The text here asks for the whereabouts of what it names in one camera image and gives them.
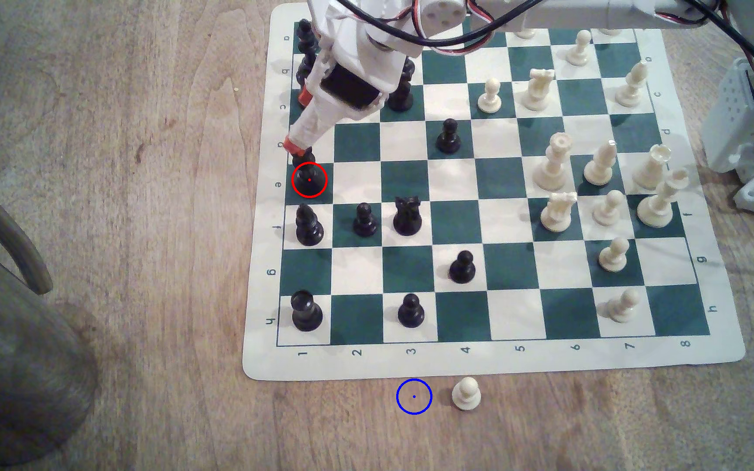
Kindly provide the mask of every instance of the white pawn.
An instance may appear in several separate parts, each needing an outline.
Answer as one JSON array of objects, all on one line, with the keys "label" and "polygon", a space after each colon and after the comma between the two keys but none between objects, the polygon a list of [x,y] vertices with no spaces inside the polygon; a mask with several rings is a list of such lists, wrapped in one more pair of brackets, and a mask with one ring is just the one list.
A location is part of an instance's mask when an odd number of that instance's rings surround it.
[{"label": "white pawn", "polygon": [[608,272],[619,272],[627,265],[627,249],[630,242],[622,237],[616,237],[609,247],[604,247],[598,254],[598,264]]},{"label": "white pawn", "polygon": [[532,178],[546,191],[557,191],[566,183],[563,163],[570,158],[572,138],[566,133],[554,133],[545,149],[545,162],[535,167]]},{"label": "white pawn", "polygon": [[655,195],[644,198],[639,203],[638,208],[636,208],[636,215],[639,220],[657,229],[668,225],[674,217],[671,203],[675,201],[676,194],[688,185],[688,171],[684,169],[675,170],[656,187]]},{"label": "white pawn", "polygon": [[633,108],[642,101],[642,89],[648,78],[648,65],[641,61],[634,65],[633,70],[625,77],[626,85],[616,92],[616,102],[621,106]]},{"label": "white pawn", "polygon": [[539,222],[552,232],[563,232],[572,223],[572,206],[578,193],[552,193],[549,203],[539,214]]},{"label": "white pawn", "polygon": [[597,186],[610,183],[613,177],[613,164],[616,162],[616,142],[611,140],[603,144],[592,154],[592,160],[584,167],[586,181]]},{"label": "white pawn", "polygon": [[485,113],[497,113],[502,106],[499,98],[499,80],[488,79],[484,84],[484,93],[479,96],[476,105]]},{"label": "white pawn", "polygon": [[586,48],[589,46],[590,41],[592,41],[592,33],[588,29],[578,31],[578,36],[575,39],[575,47],[569,49],[569,52],[566,54],[566,60],[576,67],[586,65],[586,62],[589,60]]},{"label": "white pawn", "polygon": [[603,226],[614,225],[621,217],[618,206],[624,203],[624,199],[622,192],[613,189],[610,193],[607,193],[600,205],[596,205],[595,209],[592,209],[592,219]]},{"label": "white pawn", "polygon": [[482,401],[479,384],[470,376],[463,378],[452,389],[452,402],[463,411],[475,409]]},{"label": "white pawn", "polygon": [[671,149],[664,144],[650,147],[648,160],[634,170],[634,182],[642,188],[656,189],[662,181],[665,164],[671,159]]}]

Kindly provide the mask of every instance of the wood grain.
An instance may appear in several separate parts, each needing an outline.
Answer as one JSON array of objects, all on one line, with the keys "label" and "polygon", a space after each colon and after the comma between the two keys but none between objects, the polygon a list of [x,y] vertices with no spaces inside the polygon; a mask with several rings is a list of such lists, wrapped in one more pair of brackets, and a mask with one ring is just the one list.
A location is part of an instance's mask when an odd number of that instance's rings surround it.
[{"label": "wood grain", "polygon": [[[263,69],[278,2],[0,2],[0,203],[101,367],[96,409],[20,469],[754,469],[754,215],[701,169],[747,357],[496,375],[483,403],[401,412],[397,380],[241,369]],[[737,49],[666,32],[698,161]],[[11,270],[0,246],[0,262]]]}]

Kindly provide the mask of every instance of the chess mat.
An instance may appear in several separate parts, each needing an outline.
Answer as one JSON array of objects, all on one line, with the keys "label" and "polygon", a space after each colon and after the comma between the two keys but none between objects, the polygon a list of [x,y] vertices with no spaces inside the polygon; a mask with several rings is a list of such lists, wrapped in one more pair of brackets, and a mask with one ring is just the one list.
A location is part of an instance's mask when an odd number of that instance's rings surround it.
[{"label": "chess mat", "polygon": [[[483,375],[737,361],[745,347],[726,268],[658,30],[592,30],[590,61],[566,62],[576,30],[537,31],[531,39],[497,33],[464,57],[431,50],[414,58],[414,105],[388,107],[360,122],[343,120],[313,146],[328,187],[315,198],[291,185],[294,166],[282,148],[298,119],[302,60],[294,34],[310,17],[306,4],[272,14],[260,140],[256,216],[246,308],[243,364],[257,380],[340,380],[432,375]],[[441,34],[454,37],[465,25]],[[634,108],[615,90],[639,60],[648,87]],[[551,103],[542,112],[520,105],[532,68],[554,69]],[[501,109],[481,113],[484,82],[501,82]],[[435,147],[442,122],[458,122],[461,149]],[[561,233],[539,223],[550,192],[531,178],[554,133],[573,140],[567,181],[577,192],[571,225]],[[597,187],[583,168],[608,139],[617,143],[613,179]],[[636,217],[654,192],[638,187],[634,168],[664,143],[668,169],[688,170],[691,185],[672,204],[662,229]],[[627,199],[621,220],[598,225],[592,209],[617,189]],[[418,196],[422,229],[398,235],[396,196]],[[351,230],[356,205],[368,202],[380,230]],[[295,236],[295,210],[308,204],[325,231],[316,246]],[[603,270],[598,253],[615,237],[630,242],[627,265]],[[473,253],[476,276],[449,280],[458,252]],[[633,288],[641,302],[620,324],[607,302]],[[311,332],[293,326],[290,296],[308,290],[323,311]],[[403,296],[421,299],[425,319],[406,328],[397,319]]]}]

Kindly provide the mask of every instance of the white square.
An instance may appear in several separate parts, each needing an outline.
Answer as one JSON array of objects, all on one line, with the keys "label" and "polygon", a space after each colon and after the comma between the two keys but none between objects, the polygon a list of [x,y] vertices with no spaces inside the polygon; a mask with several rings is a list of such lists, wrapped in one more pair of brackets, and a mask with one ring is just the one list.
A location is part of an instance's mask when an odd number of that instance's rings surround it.
[{"label": "white square", "polygon": [[511,81],[508,48],[480,48],[464,56],[467,83],[485,83],[488,79]]},{"label": "white square", "polygon": [[380,162],[337,162],[333,165],[333,203],[370,203],[382,198]]},{"label": "white square", "polygon": [[[634,314],[626,323],[614,321],[609,315],[608,303],[619,299],[622,293],[633,289],[639,295],[639,304],[634,307]],[[646,337],[656,335],[654,318],[650,313],[648,290],[645,287],[593,287],[598,312],[598,330],[602,337]]]},{"label": "white square", "polygon": [[383,295],[383,342],[386,344],[405,342],[437,342],[438,315],[435,312],[434,293],[415,293],[424,309],[421,325],[408,328],[397,319],[397,310],[403,304],[405,293]]},{"label": "white square", "polygon": [[627,207],[627,199],[617,207],[618,221],[610,226],[603,226],[595,221],[592,212],[604,204],[605,195],[579,196],[578,215],[581,217],[581,231],[586,241],[612,241],[616,237],[624,239],[634,238],[634,224],[630,219],[630,208]]},{"label": "white square", "polygon": [[636,252],[646,286],[697,284],[685,238],[636,239]]},{"label": "white square", "polygon": [[572,137],[573,155],[592,155],[614,138],[610,115],[563,116],[563,128]]},{"label": "white square", "polygon": [[474,119],[470,122],[470,129],[476,158],[520,157],[523,154],[516,118]]},{"label": "white square", "polygon": [[472,158],[438,158],[426,162],[430,201],[479,199],[476,161]]},{"label": "white square", "polygon": [[470,119],[470,91],[466,83],[424,85],[424,102],[426,121]]},{"label": "white square", "polygon": [[330,249],[333,247],[333,205],[311,205],[310,209],[316,213],[316,217],[324,229],[322,241],[315,246],[303,246],[296,238],[296,211],[298,205],[288,205],[284,208],[284,250],[300,249]]},{"label": "white square", "polygon": [[484,244],[534,240],[528,198],[479,199],[479,222]]},{"label": "white square", "polygon": [[336,247],[331,254],[331,294],[381,294],[382,247]]},{"label": "white square", "polygon": [[[470,283],[460,284],[450,279],[450,265],[458,258],[458,252],[470,251],[473,254],[473,264],[476,266],[476,276]],[[484,249],[482,244],[444,244],[432,246],[432,267],[435,272],[435,292],[467,292],[486,291],[487,275],[485,274]]]},{"label": "white square", "polygon": [[534,248],[541,289],[592,286],[583,241],[534,242]]},{"label": "white square", "polygon": [[546,337],[539,289],[488,291],[487,318],[492,340]]},{"label": "white square", "polygon": [[421,201],[418,208],[421,211],[421,230],[414,235],[400,235],[394,230],[394,215],[397,208],[394,201],[380,205],[380,233],[383,237],[383,247],[412,247],[432,245],[432,212],[429,201]]},{"label": "white square", "polygon": [[278,345],[330,344],[330,295],[314,295],[313,302],[322,308],[322,323],[315,330],[302,332],[292,323],[290,297],[281,296],[281,311],[278,318]]}]

